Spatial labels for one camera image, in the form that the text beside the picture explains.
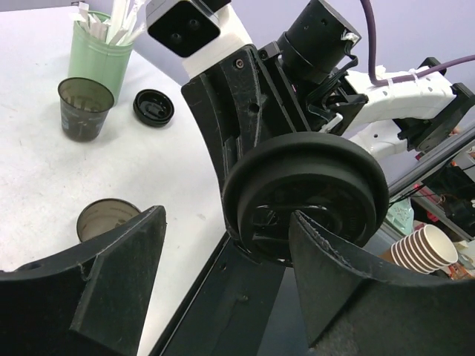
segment green container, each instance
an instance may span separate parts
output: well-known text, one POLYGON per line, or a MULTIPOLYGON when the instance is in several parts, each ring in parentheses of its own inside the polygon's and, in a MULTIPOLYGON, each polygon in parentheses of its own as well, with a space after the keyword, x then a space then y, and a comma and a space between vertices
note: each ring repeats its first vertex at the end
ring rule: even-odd
MULTIPOLYGON (((95 13, 101 21, 110 18, 104 13, 90 13, 95 13)), ((101 83, 112 92, 117 103, 133 48, 133 43, 127 46, 106 44, 87 33, 79 22, 74 22, 68 78, 89 78, 101 83)))

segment table surface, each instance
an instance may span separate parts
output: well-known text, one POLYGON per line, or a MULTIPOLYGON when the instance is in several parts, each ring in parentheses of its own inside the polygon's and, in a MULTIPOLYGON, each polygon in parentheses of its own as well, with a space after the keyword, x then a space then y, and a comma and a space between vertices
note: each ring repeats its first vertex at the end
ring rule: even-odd
POLYGON ((165 245, 139 350, 148 355, 225 232, 219 188, 180 86, 137 53, 99 137, 75 143, 63 134, 57 85, 68 72, 75 11, 0 13, 0 269, 78 244, 76 219, 95 200, 164 205, 165 245), (146 88, 174 103, 165 128, 134 117, 132 101, 146 88))

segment robotic arm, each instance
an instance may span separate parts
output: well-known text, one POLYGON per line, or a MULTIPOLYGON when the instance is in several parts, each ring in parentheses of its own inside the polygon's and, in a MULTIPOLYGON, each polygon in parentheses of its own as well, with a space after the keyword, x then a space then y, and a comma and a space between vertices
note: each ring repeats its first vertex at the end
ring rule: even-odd
POLYGON ((261 49, 230 0, 152 0, 147 21, 183 58, 182 94, 212 158, 232 247, 256 266, 294 268, 309 346, 319 355, 470 355, 471 281, 416 274, 360 247, 389 203, 376 159, 436 147, 475 96, 434 58, 404 73, 379 68, 386 85, 351 71, 361 36, 325 0, 310 0, 261 49), (429 67, 438 71, 419 78, 429 67))
POLYGON ((378 68, 376 75, 388 79, 386 85, 374 85, 371 73, 350 70, 358 64, 351 50, 361 35, 325 0, 311 0, 288 31, 261 49, 252 44, 229 0, 154 0, 147 6, 147 22, 148 33, 181 56, 189 73, 182 94, 212 158, 228 230, 250 254, 287 266, 292 265, 286 234, 293 211, 305 211, 363 246, 382 224, 389 200, 374 159, 429 151, 475 104, 475 96, 463 84, 452 85, 444 70, 418 77, 439 65, 433 58, 410 72, 378 68), (345 57, 349 62, 337 69, 345 57), (414 80, 394 77, 401 74, 414 80), (367 126, 350 141, 339 137, 362 125, 367 126), (292 167, 309 147, 316 152, 292 167), (315 155, 331 157, 341 171, 330 167, 335 162, 327 162, 324 171, 323 161, 307 162, 315 155), (295 174, 265 177, 279 164, 295 174), (319 169, 311 174, 311 167, 319 169), (338 187, 330 184, 343 176, 338 187), (258 188, 264 182, 275 186, 258 188))
MULTIPOLYGON (((152 1, 147 14, 149 34, 183 57, 190 79, 252 44, 228 0, 152 1)), ((350 50, 360 38, 328 3, 311 1, 270 45, 279 57, 276 66, 283 80, 294 90, 289 95, 298 101, 305 129, 342 135, 369 124, 350 140, 376 159, 437 146, 474 104, 473 94, 462 84, 452 85, 445 71, 417 79, 415 73, 439 64, 435 59, 409 72, 385 73, 378 68, 381 79, 415 77, 386 86, 375 87, 367 73, 338 73, 335 66, 345 56, 355 61, 350 50)))

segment black cup lid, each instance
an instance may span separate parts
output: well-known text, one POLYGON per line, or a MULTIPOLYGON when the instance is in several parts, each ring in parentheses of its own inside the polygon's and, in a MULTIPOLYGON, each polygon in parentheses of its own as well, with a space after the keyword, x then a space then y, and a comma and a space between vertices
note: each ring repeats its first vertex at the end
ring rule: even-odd
POLYGON ((154 89, 145 89, 135 97, 134 112, 144 124, 159 128, 169 123, 175 109, 171 100, 164 93, 154 89))

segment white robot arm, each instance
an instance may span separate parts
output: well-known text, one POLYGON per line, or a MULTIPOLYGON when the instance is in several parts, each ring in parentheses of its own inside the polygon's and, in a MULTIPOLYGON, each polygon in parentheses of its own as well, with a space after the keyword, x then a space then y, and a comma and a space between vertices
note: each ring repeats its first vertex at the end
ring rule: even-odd
MULTIPOLYGON (((325 0, 311 1, 310 3, 317 2, 331 16, 334 16, 339 24, 343 24, 339 28, 341 34, 337 33, 337 36, 340 36, 339 39, 342 42, 350 39, 354 45, 360 35, 325 0)), ((191 50, 186 55, 181 54, 183 66, 190 79, 206 72, 243 46, 252 44, 252 39, 233 10, 230 0, 153 0, 147 6, 147 21, 148 32, 151 36, 179 55, 180 47, 193 47, 196 42, 201 41, 203 44, 201 47, 196 47, 196 50, 191 50), (190 22, 193 20, 188 22, 183 20, 180 24, 177 8, 182 14, 195 12, 195 15, 190 15, 190 19, 201 16, 200 26, 194 26, 193 30, 193 24, 190 22), (171 27, 175 30, 163 33, 166 22, 170 27, 171 21, 174 22, 174 26, 171 27), (207 39, 201 38, 199 34, 205 24, 216 30, 214 34, 211 30, 203 31, 209 34, 207 39)), ((282 55, 285 55, 285 50, 286 48, 282 49, 282 55)), ((371 82, 368 73, 347 71, 347 75, 344 77, 345 85, 350 86, 354 94, 365 96, 367 98, 365 104, 348 125, 343 125, 346 126, 343 129, 341 123, 345 120, 346 115, 336 111, 330 118, 326 118, 326 122, 312 130, 335 133, 335 128, 340 127, 337 131, 338 134, 342 134, 346 130, 362 126, 363 128, 350 140, 370 152, 375 159, 382 159, 412 149, 430 150, 451 132, 451 129, 464 114, 458 115, 458 121, 452 118, 442 124, 441 116, 453 116, 453 112, 460 111, 459 108, 466 104, 466 100, 455 103, 450 110, 444 112, 460 94, 457 91, 462 91, 465 98, 470 100, 468 108, 474 103, 473 94, 470 91, 467 92, 465 87, 455 88, 439 71, 422 78, 417 76, 417 73, 428 68, 426 65, 408 72, 386 73, 383 67, 378 67, 376 68, 378 79, 389 79, 387 85, 379 86, 375 86, 371 82), (392 82, 391 78, 403 75, 413 76, 413 80, 392 82), (431 127, 431 120, 438 123, 431 127)))

